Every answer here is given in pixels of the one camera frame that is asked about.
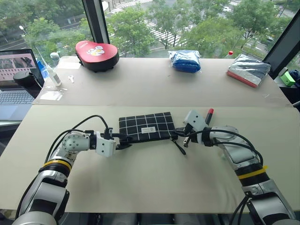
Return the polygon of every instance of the laptop keyboard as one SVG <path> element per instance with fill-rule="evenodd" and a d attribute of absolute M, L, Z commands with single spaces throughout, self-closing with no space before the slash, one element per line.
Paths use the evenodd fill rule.
<path fill-rule="evenodd" d="M 0 105 L 31 104 L 34 98 L 27 92 L 0 92 Z"/>

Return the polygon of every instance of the blue plastic bag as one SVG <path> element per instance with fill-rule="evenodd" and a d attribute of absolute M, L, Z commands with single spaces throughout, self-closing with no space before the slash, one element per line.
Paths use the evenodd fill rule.
<path fill-rule="evenodd" d="M 200 54 L 193 50 L 169 51 L 172 66 L 180 71 L 195 73 L 200 70 Z"/>

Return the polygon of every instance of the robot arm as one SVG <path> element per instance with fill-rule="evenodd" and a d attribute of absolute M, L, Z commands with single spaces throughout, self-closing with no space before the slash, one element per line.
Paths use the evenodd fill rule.
<path fill-rule="evenodd" d="M 111 128 L 105 130 L 108 135 L 104 137 L 93 131 L 68 133 L 25 191 L 13 225 L 56 225 L 68 202 L 69 192 L 65 187 L 77 154 L 91 149 L 110 157 L 116 150 L 111 133 Z"/>
<path fill-rule="evenodd" d="M 235 171 L 242 184 L 242 190 L 249 198 L 247 207 L 257 225 L 271 225 L 285 219 L 295 219 L 295 214 L 283 197 L 275 182 L 270 179 L 249 144 L 242 138 L 217 130 L 238 134 L 238 130 L 231 126 L 207 127 L 201 115 L 192 110 L 184 120 L 186 135 L 196 134 L 192 141 L 203 143 L 205 146 L 217 145 Z"/>

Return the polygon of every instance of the laptop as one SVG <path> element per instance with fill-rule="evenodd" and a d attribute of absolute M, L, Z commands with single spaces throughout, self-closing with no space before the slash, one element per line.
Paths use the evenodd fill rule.
<path fill-rule="evenodd" d="M 44 79 L 31 49 L 0 51 L 0 120 L 23 120 L 34 98 L 15 83 L 14 74 L 29 71 L 43 86 Z"/>

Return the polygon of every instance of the green object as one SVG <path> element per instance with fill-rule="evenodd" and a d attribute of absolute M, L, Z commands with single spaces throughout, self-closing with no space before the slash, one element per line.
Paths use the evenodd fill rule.
<path fill-rule="evenodd" d="M 280 76 L 280 79 L 288 87 L 291 87 L 293 84 L 295 84 L 294 79 L 291 77 L 288 71 L 286 71 L 282 76 Z"/>

